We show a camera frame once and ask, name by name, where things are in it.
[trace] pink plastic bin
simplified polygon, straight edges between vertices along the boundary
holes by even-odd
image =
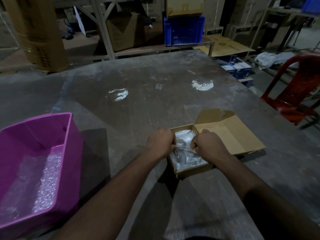
[[[0,239],[50,226],[77,207],[82,146],[72,113],[40,115],[0,131]],[[50,175],[56,179],[46,176],[53,185],[49,206],[35,212],[48,158],[55,153],[59,163]]]

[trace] gray tabletop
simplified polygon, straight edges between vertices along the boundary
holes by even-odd
[[[266,145],[243,162],[320,223],[319,144],[200,50],[0,77],[0,128],[74,113],[85,140],[81,204],[139,153],[153,129],[193,123],[202,108],[233,110]],[[177,181],[166,166],[161,161],[148,176],[118,239],[262,239],[219,170]]]

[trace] chair backrest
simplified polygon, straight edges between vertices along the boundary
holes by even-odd
[[[319,86],[320,54],[299,54],[291,57],[281,66],[262,97],[268,97],[270,91],[281,78],[286,69],[295,62],[299,62],[299,67],[296,74],[276,99],[296,107],[310,94],[310,92]]]

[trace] chair seat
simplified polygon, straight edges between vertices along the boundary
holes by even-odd
[[[310,109],[306,105],[300,104],[298,107],[294,107],[286,102],[278,99],[272,99],[270,97],[261,97],[263,101],[269,104],[272,108],[278,111],[281,116],[285,117],[292,124],[298,125],[305,116],[317,116],[318,113],[313,109]]]

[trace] blue bin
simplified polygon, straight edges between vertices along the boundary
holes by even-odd
[[[320,0],[306,0],[302,12],[320,14]]]
[[[204,16],[167,19],[166,13],[162,13],[164,44],[166,46],[201,43],[204,26]]]

